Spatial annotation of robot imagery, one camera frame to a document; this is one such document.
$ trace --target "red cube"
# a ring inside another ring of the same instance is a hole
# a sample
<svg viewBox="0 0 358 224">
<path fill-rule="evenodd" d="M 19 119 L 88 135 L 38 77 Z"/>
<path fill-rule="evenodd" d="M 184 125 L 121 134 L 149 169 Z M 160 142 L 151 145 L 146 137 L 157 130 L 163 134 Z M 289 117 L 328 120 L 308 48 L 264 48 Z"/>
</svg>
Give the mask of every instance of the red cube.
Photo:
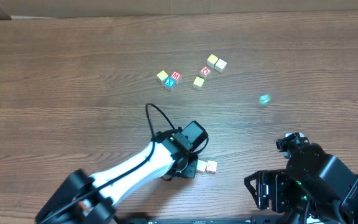
<svg viewBox="0 0 358 224">
<path fill-rule="evenodd" d="M 179 80 L 181 79 L 181 74 L 177 71 L 173 71 L 171 78 L 173 78 L 175 80 L 176 84 L 179 84 Z"/>
<path fill-rule="evenodd" d="M 209 69 L 207 66 L 204 66 L 200 70 L 200 77 L 206 79 L 211 74 L 211 69 Z"/>
</svg>

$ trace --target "blue cube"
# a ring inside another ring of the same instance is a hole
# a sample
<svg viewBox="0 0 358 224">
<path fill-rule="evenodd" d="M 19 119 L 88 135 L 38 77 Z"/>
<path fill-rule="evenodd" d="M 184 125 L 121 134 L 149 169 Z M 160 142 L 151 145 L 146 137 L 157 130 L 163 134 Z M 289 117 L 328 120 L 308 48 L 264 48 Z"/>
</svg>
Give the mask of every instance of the blue cube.
<svg viewBox="0 0 358 224">
<path fill-rule="evenodd" d="M 175 80 L 173 78 L 169 77 L 165 80 L 164 87 L 166 89 L 172 90 L 174 86 L 175 86 Z"/>
</svg>

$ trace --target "wooden table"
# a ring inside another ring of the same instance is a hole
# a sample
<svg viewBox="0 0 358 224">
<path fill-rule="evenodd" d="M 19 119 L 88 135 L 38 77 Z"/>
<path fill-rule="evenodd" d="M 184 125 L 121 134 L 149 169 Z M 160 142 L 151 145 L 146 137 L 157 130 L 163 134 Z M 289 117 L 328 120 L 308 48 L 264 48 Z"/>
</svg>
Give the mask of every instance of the wooden table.
<svg viewBox="0 0 358 224">
<path fill-rule="evenodd" d="M 210 54 L 227 69 L 195 90 Z M 157 83 L 163 69 L 183 73 L 175 91 Z M 0 21 L 0 223 L 33 223 L 69 173 L 142 150 L 148 102 L 176 126 L 201 123 L 211 139 L 200 158 L 218 172 L 153 180 L 119 216 L 270 213 L 243 178 L 285 167 L 273 142 L 285 133 L 305 133 L 358 173 L 358 11 Z"/>
</svg>

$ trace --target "wood grain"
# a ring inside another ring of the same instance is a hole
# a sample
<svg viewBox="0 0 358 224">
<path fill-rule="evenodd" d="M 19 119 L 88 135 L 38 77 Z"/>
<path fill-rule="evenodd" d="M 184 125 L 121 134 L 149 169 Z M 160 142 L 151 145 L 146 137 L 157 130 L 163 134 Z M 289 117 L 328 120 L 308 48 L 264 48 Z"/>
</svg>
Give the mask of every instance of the wood grain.
<svg viewBox="0 0 358 224">
<path fill-rule="evenodd" d="M 227 69 L 194 90 L 211 53 Z M 163 69 L 183 73 L 173 92 L 155 80 Z M 285 133 L 305 133 L 358 173 L 358 11 L 0 21 L 0 223 L 33 223 L 69 173 L 143 149 L 148 102 L 175 126 L 200 122 L 211 138 L 201 159 L 218 172 L 153 180 L 118 215 L 269 213 L 243 178 L 284 168 L 273 140 Z"/>
</svg>

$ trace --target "yellow cube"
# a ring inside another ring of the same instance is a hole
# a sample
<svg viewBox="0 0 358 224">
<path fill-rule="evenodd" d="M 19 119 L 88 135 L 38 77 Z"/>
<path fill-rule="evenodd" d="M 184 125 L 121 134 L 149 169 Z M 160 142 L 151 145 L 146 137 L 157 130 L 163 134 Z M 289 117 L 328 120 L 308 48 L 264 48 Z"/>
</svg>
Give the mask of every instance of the yellow cube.
<svg viewBox="0 0 358 224">
<path fill-rule="evenodd" d="M 212 54 L 212 55 L 210 55 L 209 58 L 207 59 L 206 64 L 207 64 L 209 67 L 214 68 L 215 63 L 216 63 L 218 60 L 219 60 L 218 57 Z"/>
<path fill-rule="evenodd" d="M 168 74 L 162 70 L 160 73 L 157 74 L 157 80 L 161 84 L 164 84 L 164 81 L 168 78 Z"/>
<path fill-rule="evenodd" d="M 204 82 L 204 79 L 196 77 L 196 80 L 194 80 L 193 82 L 193 88 L 195 88 L 196 90 L 201 90 L 201 87 L 203 86 Z"/>
</svg>

